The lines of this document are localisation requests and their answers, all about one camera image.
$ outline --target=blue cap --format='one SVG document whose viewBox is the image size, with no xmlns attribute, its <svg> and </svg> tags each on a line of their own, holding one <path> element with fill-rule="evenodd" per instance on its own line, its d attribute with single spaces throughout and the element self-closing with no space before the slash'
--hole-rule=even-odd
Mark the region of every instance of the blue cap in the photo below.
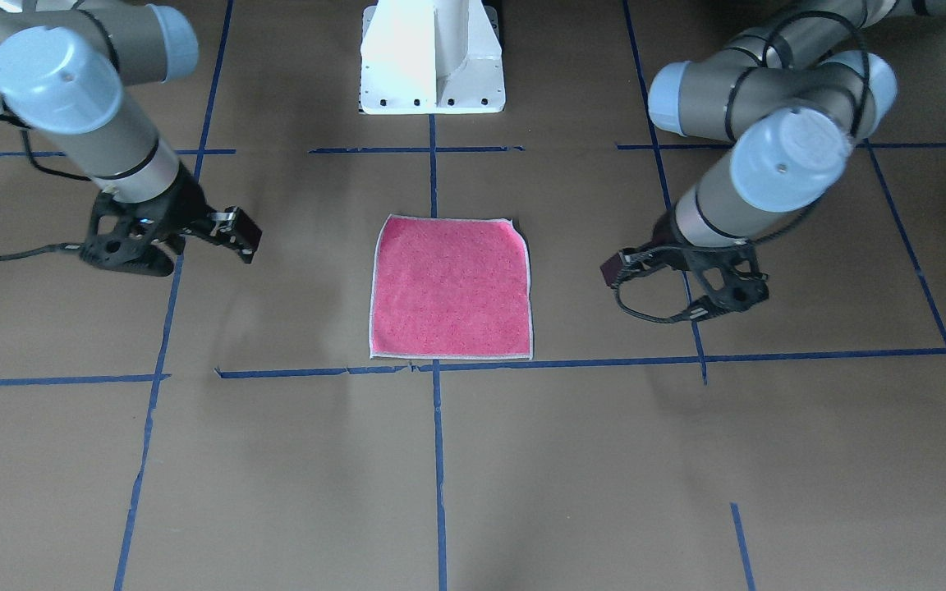
<svg viewBox="0 0 946 591">
<path fill-rule="evenodd" d="M 728 173 L 743 201 L 765 212 L 793 212 L 840 178 L 851 152 L 844 132 L 822 112 L 781 108 L 740 135 Z"/>
<path fill-rule="evenodd" d="M 863 55 L 857 50 L 836 53 L 823 63 L 840 63 L 851 67 L 860 76 L 864 75 Z M 870 66 L 870 80 L 867 84 L 870 86 L 871 96 L 875 97 L 875 123 L 867 134 L 871 135 L 878 130 L 882 117 L 885 117 L 885 113 L 889 112 L 893 102 L 897 100 L 897 75 L 882 57 L 875 56 L 874 53 L 867 53 L 867 64 Z"/>
<path fill-rule="evenodd" d="M 691 62 L 664 65 L 649 89 L 649 117 L 660 130 L 684 135 L 681 131 L 681 79 Z"/>
<path fill-rule="evenodd" d="M 0 93 L 39 130 L 79 135 L 116 116 L 123 83 L 108 58 L 74 30 L 34 26 L 0 44 Z"/>
<path fill-rule="evenodd" d="M 163 82 L 184 78 L 195 71 L 200 60 L 200 42 L 191 23 L 176 8 L 148 4 L 163 31 L 166 46 L 166 77 Z"/>
</svg>

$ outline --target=white bracket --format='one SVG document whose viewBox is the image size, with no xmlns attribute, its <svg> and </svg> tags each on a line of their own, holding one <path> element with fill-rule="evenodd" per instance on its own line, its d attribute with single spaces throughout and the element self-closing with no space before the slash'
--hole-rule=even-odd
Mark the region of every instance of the white bracket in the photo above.
<svg viewBox="0 0 946 591">
<path fill-rule="evenodd" d="M 481 0 L 379 0 L 364 11 L 361 111 L 502 111 L 506 86 L 497 30 L 497 12 Z"/>
</svg>

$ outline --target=square cloth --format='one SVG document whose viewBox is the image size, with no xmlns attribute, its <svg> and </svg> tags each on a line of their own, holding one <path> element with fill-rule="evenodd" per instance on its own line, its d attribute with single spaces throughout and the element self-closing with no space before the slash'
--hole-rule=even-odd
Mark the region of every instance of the square cloth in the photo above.
<svg viewBox="0 0 946 591">
<path fill-rule="evenodd" d="M 509 220 L 390 216 L 371 287 L 371 356 L 530 359 L 528 245 Z"/>
</svg>

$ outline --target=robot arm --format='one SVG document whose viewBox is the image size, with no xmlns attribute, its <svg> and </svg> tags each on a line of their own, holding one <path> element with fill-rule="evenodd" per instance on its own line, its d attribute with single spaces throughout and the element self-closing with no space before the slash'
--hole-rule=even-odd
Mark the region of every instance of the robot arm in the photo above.
<svg viewBox="0 0 946 591">
<path fill-rule="evenodd" d="M 237 207 L 219 213 L 207 205 L 125 90 L 191 74 L 198 45 L 187 19 L 151 4 L 45 4 L 62 10 L 0 8 L 0 112 L 40 131 L 100 187 L 80 257 L 102 269 L 164 277 L 173 261 L 158 245 L 180 254 L 181 236 L 191 235 L 251 262 L 258 226 Z M 102 218 L 116 223 L 101 232 Z"/>
<path fill-rule="evenodd" d="M 946 1 L 802 0 L 705 61 L 662 68 L 649 91 L 653 123 L 735 145 L 657 221 L 649 243 L 601 266 L 623 310 L 654 322 L 695 322 L 769 298 L 755 244 L 786 229 L 754 236 L 798 210 L 800 222 L 841 178 L 853 143 L 871 135 L 896 100 L 893 70 L 862 49 L 859 29 L 915 14 L 946 15 Z M 817 64 L 850 34 L 861 50 Z M 667 267 L 692 272 L 706 295 L 664 318 L 623 305 L 621 284 Z M 720 273 L 722 284 L 710 283 L 707 272 Z"/>
</svg>

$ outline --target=pink cloth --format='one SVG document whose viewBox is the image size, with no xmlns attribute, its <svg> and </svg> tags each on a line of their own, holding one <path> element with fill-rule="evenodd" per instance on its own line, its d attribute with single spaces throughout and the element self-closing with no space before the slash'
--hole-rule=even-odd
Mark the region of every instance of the pink cloth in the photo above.
<svg viewBox="0 0 946 591">
<path fill-rule="evenodd" d="M 371 356 L 530 359 L 528 245 L 509 220 L 390 216 L 371 288 Z"/>
</svg>

